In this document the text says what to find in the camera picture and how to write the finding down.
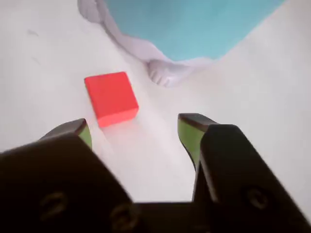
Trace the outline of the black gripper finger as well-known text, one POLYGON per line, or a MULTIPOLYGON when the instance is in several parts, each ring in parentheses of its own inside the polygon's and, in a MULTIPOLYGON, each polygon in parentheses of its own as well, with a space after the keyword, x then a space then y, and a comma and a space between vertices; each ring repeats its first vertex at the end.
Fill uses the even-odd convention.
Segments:
POLYGON ((145 233, 115 176, 74 130, 0 154, 3 233, 145 233))
POLYGON ((198 113, 178 115, 213 233, 308 233, 311 226, 241 129, 198 113))

